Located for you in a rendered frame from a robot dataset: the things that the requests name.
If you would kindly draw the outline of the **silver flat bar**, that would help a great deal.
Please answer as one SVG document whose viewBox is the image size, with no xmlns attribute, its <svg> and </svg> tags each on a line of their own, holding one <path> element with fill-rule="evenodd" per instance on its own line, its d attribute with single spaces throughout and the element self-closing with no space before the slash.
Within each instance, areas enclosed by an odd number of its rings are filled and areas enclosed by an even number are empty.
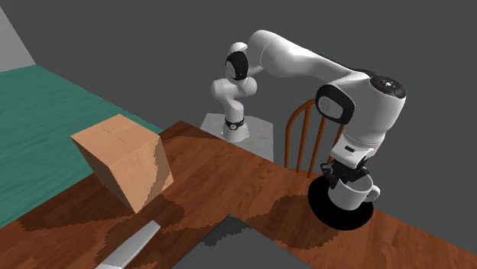
<svg viewBox="0 0 477 269">
<path fill-rule="evenodd" d="M 121 243 L 95 269 L 125 269 L 160 229 L 161 227 L 151 220 Z"/>
</svg>

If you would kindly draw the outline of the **brown cardboard box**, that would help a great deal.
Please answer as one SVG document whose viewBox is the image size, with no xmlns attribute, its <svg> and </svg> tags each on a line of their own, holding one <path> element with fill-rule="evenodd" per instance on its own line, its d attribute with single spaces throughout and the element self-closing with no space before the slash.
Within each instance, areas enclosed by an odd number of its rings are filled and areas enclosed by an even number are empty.
<svg viewBox="0 0 477 269">
<path fill-rule="evenodd" d="M 124 115 L 71 139 L 100 183 L 135 213 L 174 182 L 160 135 Z"/>
</svg>

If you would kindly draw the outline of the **dark grey flat slab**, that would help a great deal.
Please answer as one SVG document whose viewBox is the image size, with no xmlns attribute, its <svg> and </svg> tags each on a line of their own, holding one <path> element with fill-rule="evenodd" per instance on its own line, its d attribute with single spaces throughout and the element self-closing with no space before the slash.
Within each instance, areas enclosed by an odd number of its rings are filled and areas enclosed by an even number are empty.
<svg viewBox="0 0 477 269">
<path fill-rule="evenodd" d="M 313 269 L 233 215 L 225 217 L 171 269 Z"/>
</svg>

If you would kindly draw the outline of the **brown wooden table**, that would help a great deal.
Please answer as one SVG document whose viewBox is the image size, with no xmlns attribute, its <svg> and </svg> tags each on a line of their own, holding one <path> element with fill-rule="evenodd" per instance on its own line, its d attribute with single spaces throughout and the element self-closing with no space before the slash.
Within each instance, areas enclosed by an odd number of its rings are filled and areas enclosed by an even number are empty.
<svg viewBox="0 0 477 269">
<path fill-rule="evenodd" d="M 477 255 L 383 212 L 354 231 L 312 213 L 310 180 L 185 122 L 162 132 L 174 182 L 140 212 L 88 176 L 0 228 L 0 269 L 94 269 L 143 225 L 128 269 L 170 269 L 234 215 L 314 269 L 477 269 Z"/>
</svg>

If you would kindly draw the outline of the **white cup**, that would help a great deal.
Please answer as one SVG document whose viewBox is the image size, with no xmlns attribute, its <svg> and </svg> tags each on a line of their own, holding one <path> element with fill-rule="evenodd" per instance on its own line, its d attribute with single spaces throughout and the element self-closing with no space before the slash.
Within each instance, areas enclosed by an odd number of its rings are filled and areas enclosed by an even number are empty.
<svg viewBox="0 0 477 269">
<path fill-rule="evenodd" d="M 336 186 L 328 190 L 331 202 L 340 209 L 348 211 L 357 209 L 362 203 L 373 202 L 380 194 L 380 188 L 374 185 L 369 175 L 348 183 L 338 180 Z"/>
</svg>

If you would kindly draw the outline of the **brown wooden chair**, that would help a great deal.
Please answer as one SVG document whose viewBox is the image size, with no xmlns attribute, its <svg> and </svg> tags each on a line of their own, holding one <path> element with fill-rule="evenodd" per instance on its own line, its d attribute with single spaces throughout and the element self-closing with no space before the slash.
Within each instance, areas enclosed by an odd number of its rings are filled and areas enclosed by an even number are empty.
<svg viewBox="0 0 477 269">
<path fill-rule="evenodd" d="M 315 179 L 317 177 L 320 177 L 320 174 L 314 173 L 314 166 L 316 163 L 316 156 L 318 154 L 318 151 L 320 149 L 322 137 L 323 137 L 323 132 L 324 128 L 327 123 L 327 119 L 322 116 L 320 119 L 320 125 L 318 128 L 318 132 L 316 134 L 316 139 L 314 142 L 313 146 L 313 153 L 311 156 L 310 164 L 308 167 L 308 170 L 301 170 L 301 165 L 303 161 L 303 153 L 304 153 L 304 146 L 306 144 L 307 140 L 307 132 L 308 132 L 308 127 L 310 123 L 310 114 L 312 111 L 312 107 L 315 106 L 315 99 L 310 99 L 307 102 L 303 103 L 301 106 L 299 106 L 289 117 L 287 121 L 287 126 L 285 128 L 285 141 L 284 141 L 284 167 L 288 170 L 292 170 L 295 173 L 304 176 L 308 179 Z M 301 128 L 301 133 L 300 133 L 300 145 L 299 145 L 299 151 L 298 151 L 298 156 L 297 156 L 297 164 L 295 168 L 289 168 L 289 157 L 290 157 L 290 145 L 291 145 L 291 130 L 293 127 L 293 124 L 299 114 L 303 112 L 303 124 Z"/>
</svg>

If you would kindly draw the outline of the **black round plate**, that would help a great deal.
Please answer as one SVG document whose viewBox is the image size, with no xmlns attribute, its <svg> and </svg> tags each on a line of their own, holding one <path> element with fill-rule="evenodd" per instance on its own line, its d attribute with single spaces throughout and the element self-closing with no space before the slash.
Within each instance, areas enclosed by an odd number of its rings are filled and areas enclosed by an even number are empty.
<svg viewBox="0 0 477 269">
<path fill-rule="evenodd" d="M 364 202 L 357 209 L 344 210 L 336 206 L 328 195 L 329 183 L 317 177 L 309 186 L 308 201 L 315 216 L 330 228 L 350 231 L 362 227 L 373 215 L 373 202 Z"/>
</svg>

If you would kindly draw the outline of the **grey robot stand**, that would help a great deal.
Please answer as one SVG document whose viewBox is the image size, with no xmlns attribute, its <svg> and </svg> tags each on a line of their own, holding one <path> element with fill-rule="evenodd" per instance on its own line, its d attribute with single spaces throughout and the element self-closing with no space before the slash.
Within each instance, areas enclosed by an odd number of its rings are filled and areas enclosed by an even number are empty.
<svg viewBox="0 0 477 269">
<path fill-rule="evenodd" d="M 223 139 L 222 126 L 224 118 L 223 114 L 207 113 L 200 129 Z M 273 124 L 249 115 L 245 116 L 245 123 L 248 125 L 249 137 L 244 141 L 235 143 L 235 145 L 273 162 Z"/>
</svg>

